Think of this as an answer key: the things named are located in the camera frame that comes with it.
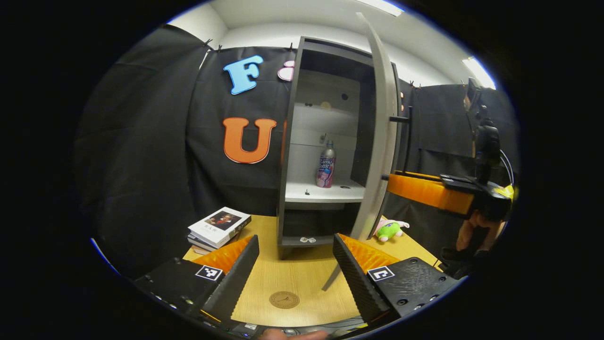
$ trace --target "black curtain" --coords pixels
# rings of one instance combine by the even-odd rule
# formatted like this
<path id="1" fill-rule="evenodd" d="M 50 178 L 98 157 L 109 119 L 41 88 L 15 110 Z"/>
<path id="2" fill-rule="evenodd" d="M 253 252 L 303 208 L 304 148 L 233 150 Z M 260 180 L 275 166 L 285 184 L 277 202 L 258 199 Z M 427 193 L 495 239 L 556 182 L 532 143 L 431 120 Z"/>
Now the black curtain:
<path id="1" fill-rule="evenodd" d="M 271 47 L 229 48 L 211 51 L 201 67 L 187 122 L 187 158 L 195 210 L 202 218 L 223 206 L 247 214 L 275 216 L 280 185 L 283 124 L 287 117 L 291 82 L 277 77 L 295 50 Z M 233 83 L 224 66 L 259 55 L 260 75 L 256 87 L 232 95 Z M 229 117 L 249 121 L 244 129 L 242 148 L 257 147 L 256 119 L 272 119 L 270 148 L 266 158 L 255 164 L 236 163 L 224 153 L 225 127 Z"/>
<path id="2" fill-rule="evenodd" d="M 203 42 L 165 25 L 123 55 L 89 99 L 74 148 L 81 208 L 123 275 L 137 278 L 187 250 L 196 215 L 185 126 Z"/>
<path id="3" fill-rule="evenodd" d="M 468 116 L 463 108 L 465 87 L 462 85 L 437 85 L 411 87 L 399 81 L 401 90 L 407 89 L 403 104 L 413 107 L 411 126 L 405 125 L 400 140 L 397 169 L 428 175 L 451 174 L 474 176 L 472 135 Z M 501 149 L 512 163 L 516 181 L 520 170 L 518 136 L 519 128 L 510 100 L 502 91 L 484 89 L 483 103 L 489 110 L 499 130 Z M 409 154 L 406 154 L 407 133 L 411 130 Z M 493 170 L 491 181 L 501 186 L 510 184 L 503 165 Z M 463 220 L 440 212 L 409 199 L 387 193 L 384 215 L 410 224 L 405 233 L 440 259 L 442 247 L 455 245 Z"/>

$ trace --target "stack of books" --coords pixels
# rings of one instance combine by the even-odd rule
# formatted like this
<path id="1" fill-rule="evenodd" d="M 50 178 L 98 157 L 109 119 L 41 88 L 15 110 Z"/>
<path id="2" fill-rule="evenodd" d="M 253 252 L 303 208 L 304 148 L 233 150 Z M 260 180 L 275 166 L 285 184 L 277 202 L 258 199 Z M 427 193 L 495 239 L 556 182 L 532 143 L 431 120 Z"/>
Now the stack of books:
<path id="1" fill-rule="evenodd" d="M 251 220 L 249 214 L 224 207 L 190 226 L 187 240 L 193 245 L 193 251 L 206 255 L 237 241 L 241 230 Z"/>

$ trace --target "plush toy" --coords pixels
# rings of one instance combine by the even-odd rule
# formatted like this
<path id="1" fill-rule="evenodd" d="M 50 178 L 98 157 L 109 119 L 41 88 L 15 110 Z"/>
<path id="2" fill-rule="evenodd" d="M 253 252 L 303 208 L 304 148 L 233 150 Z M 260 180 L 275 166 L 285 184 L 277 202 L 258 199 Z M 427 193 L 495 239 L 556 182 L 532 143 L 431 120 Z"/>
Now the plush toy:
<path id="1" fill-rule="evenodd" d="M 382 217 L 380 218 L 380 222 L 377 224 L 374 235 L 376 235 L 381 242 L 386 242 L 394 236 L 400 237 L 403 235 L 403 231 L 400 229 L 401 226 L 409 228 L 409 223 L 403 221 L 386 220 Z"/>

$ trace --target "round coaster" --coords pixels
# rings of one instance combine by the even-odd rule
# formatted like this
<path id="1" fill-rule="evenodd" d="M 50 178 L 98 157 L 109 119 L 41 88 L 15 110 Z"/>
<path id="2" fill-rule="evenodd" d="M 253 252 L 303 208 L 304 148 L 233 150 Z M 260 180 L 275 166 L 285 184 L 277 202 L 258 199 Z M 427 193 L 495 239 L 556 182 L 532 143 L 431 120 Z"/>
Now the round coaster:
<path id="1" fill-rule="evenodd" d="M 277 292 L 271 295 L 269 301 L 277 308 L 289 309 L 297 306 L 300 298 L 292 292 Z"/>

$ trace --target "orange letter u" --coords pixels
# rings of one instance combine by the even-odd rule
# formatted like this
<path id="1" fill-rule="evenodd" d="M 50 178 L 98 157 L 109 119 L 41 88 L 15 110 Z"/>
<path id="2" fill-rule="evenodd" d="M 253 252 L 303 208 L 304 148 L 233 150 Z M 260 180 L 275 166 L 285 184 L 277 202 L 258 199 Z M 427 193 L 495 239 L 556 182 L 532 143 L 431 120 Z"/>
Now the orange letter u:
<path id="1" fill-rule="evenodd" d="M 225 126 L 225 155 L 237 163 L 258 163 L 268 155 L 268 149 L 271 145 L 271 131 L 277 126 L 277 122 L 272 119 L 257 119 L 255 125 L 258 126 L 258 146 L 256 150 L 245 151 L 242 146 L 243 128 L 248 126 L 249 122 L 245 118 L 232 117 L 225 119 L 222 124 Z"/>

